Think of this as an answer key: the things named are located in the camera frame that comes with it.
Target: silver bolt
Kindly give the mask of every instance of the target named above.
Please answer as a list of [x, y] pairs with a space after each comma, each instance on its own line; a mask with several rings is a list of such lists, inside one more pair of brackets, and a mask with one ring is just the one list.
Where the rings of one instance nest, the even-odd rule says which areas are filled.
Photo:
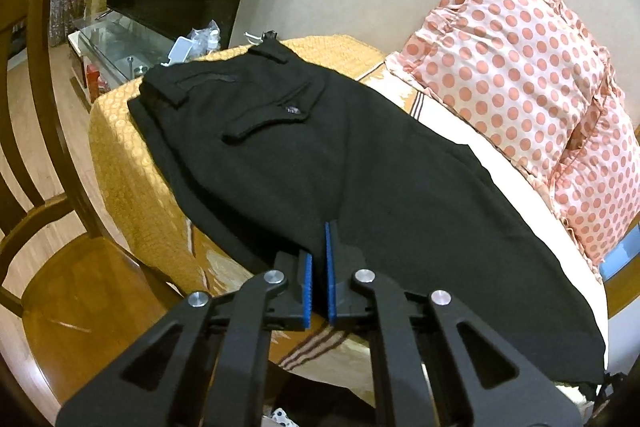
[[194, 308], [202, 308], [209, 302], [209, 296], [204, 292], [193, 292], [188, 298], [189, 305]]
[[278, 284], [284, 281], [284, 273], [280, 270], [269, 270], [264, 274], [264, 280], [269, 284]]
[[431, 300], [438, 306], [446, 306], [451, 302], [451, 294], [444, 290], [436, 290], [431, 294]]
[[356, 272], [356, 281], [358, 282], [373, 282], [375, 278], [376, 274], [366, 268], [362, 268]]

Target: glass tabletop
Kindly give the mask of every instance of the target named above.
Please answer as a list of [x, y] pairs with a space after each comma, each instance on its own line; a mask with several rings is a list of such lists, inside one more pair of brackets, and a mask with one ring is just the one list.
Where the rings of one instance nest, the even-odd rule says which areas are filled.
[[95, 55], [117, 84], [167, 62], [174, 45], [168, 38], [116, 11], [94, 20], [78, 21], [76, 25], [84, 26], [79, 33], [79, 46]]

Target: polka dot pillow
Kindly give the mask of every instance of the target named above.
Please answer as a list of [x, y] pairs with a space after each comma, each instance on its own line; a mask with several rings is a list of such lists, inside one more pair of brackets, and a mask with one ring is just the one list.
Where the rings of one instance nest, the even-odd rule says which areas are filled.
[[562, 156], [557, 210], [597, 266], [640, 212], [640, 146], [612, 77], [603, 82]]
[[442, 0], [386, 65], [546, 185], [604, 77], [600, 56], [561, 0]]

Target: plastic bag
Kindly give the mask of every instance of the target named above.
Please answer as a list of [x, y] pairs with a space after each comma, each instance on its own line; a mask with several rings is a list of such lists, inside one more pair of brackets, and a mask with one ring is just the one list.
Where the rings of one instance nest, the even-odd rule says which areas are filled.
[[191, 30], [188, 38], [193, 41], [188, 60], [204, 57], [207, 53], [220, 49], [220, 28], [215, 21], [211, 21], [204, 29]]

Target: black garment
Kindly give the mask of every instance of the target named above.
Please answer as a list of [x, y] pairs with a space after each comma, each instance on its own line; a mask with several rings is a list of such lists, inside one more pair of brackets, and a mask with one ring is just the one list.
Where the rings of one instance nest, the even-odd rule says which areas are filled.
[[[251, 271], [324, 223], [408, 291], [447, 289], [550, 379], [602, 381], [593, 312], [471, 149], [277, 41], [150, 70], [129, 102], [178, 204]], [[315, 283], [322, 285], [322, 279]]]

